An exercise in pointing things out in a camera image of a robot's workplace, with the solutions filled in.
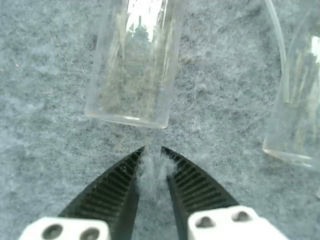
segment ridged texture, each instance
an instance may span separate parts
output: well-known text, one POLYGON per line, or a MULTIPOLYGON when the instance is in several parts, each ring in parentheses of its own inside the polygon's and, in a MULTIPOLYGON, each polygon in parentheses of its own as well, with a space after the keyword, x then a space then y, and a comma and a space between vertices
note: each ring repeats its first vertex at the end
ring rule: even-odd
POLYGON ((167 177, 179 239, 186 240, 188 217, 198 211, 238 205, 211 176, 184 156, 162 147, 162 154, 176 163, 176 172, 167 177))
POLYGON ((113 240, 131 238, 139 193, 136 170, 144 148, 126 156, 82 191, 59 215, 108 223, 113 240))

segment screw hole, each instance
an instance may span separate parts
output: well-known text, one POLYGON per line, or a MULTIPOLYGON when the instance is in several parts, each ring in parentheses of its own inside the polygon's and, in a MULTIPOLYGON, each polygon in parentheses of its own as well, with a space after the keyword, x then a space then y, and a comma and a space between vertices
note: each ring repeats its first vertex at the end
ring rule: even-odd
POLYGON ((216 224, 209 217, 204 216, 195 223, 195 226, 197 228, 207 229, 207 228, 213 228, 214 226, 216 226, 216 224))
POLYGON ((240 211, 234 214, 231 218, 234 222, 248 222, 252 220, 248 213, 246 213, 245 211, 240 211))
POLYGON ((81 236, 80 240, 96 240, 99 237, 99 230, 97 228, 88 228, 81 236))
POLYGON ((61 232, 62 232, 62 226, 59 224, 54 224, 54 225, 47 227, 44 230, 42 237, 45 240, 53 240, 53 239, 56 239, 57 237, 59 237, 61 232))

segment gray felt surface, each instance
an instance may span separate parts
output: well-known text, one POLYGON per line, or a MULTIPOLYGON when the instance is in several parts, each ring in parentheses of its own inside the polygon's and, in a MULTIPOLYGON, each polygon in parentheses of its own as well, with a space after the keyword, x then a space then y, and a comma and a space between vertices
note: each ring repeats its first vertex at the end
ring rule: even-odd
MULTIPOLYGON (((287 46, 310 2, 275 1, 287 46)), ((261 150, 281 76, 265 3, 187 1, 165 130, 84 116, 102 5, 0 0, 0 239, 17 239, 28 223, 56 216, 150 140, 204 168, 289 238, 320 239, 320 174, 261 150)), ((177 239, 164 161, 149 161, 144 180, 156 188, 141 196, 133 239, 177 239)))

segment carpet fiber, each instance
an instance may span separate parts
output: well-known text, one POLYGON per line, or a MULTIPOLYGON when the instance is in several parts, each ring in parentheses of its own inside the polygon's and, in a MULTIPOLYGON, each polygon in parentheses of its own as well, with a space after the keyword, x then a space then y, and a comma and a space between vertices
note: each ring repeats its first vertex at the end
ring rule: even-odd
MULTIPOLYGON (((275 0, 287 47, 311 2, 275 0)), ((320 238, 320 174, 261 150, 281 76, 264 1, 186 5, 169 125, 151 130, 84 116, 103 0, 0 0, 0 239, 56 216, 150 141, 198 164, 290 239, 320 238)), ((177 239, 165 162, 144 166, 140 183, 155 185, 142 191, 134 240, 177 239)))

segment transparent plastic tube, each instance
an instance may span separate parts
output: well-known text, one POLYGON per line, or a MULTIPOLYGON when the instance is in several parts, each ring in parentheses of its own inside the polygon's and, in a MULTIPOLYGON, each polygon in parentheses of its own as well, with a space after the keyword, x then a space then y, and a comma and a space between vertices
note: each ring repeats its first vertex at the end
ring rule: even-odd
POLYGON ((185 0, 106 0, 85 114, 165 128, 185 0))
MULTIPOLYGON (((281 60, 281 73, 282 75, 285 72, 285 64, 287 61, 287 55, 286 55, 286 46, 285 46, 285 40, 284 35, 281 30, 281 25, 277 16, 277 12, 275 10, 275 6, 272 2, 272 0, 265 0, 265 4, 269 10, 273 25, 274 25, 274 31, 276 35, 276 39, 278 41, 278 47, 280 52, 280 60, 281 60)), ((283 101, 289 102, 289 80, 285 79, 282 81, 283 84, 283 101)))
POLYGON ((320 171, 320 7, 301 21, 288 51, 262 149, 278 159, 320 171))

